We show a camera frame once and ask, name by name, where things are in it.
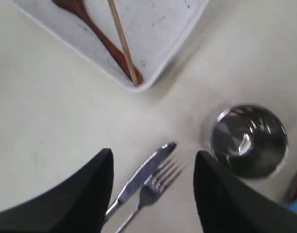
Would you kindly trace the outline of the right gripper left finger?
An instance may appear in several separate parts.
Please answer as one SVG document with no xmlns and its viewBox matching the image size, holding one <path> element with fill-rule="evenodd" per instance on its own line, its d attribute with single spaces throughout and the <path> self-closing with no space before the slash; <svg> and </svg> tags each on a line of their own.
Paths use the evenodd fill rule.
<svg viewBox="0 0 297 233">
<path fill-rule="evenodd" d="M 0 212 L 0 233 L 99 233 L 114 178 L 111 149 L 102 149 L 59 185 Z"/>
</svg>

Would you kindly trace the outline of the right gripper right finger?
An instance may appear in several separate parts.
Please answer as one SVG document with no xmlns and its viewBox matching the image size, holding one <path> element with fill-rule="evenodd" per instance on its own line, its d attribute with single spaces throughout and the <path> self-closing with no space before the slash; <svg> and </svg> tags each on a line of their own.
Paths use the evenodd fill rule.
<svg viewBox="0 0 297 233">
<path fill-rule="evenodd" d="M 297 213 L 247 186 L 204 150 L 195 157 L 193 191 L 205 233 L 297 233 Z"/>
</svg>

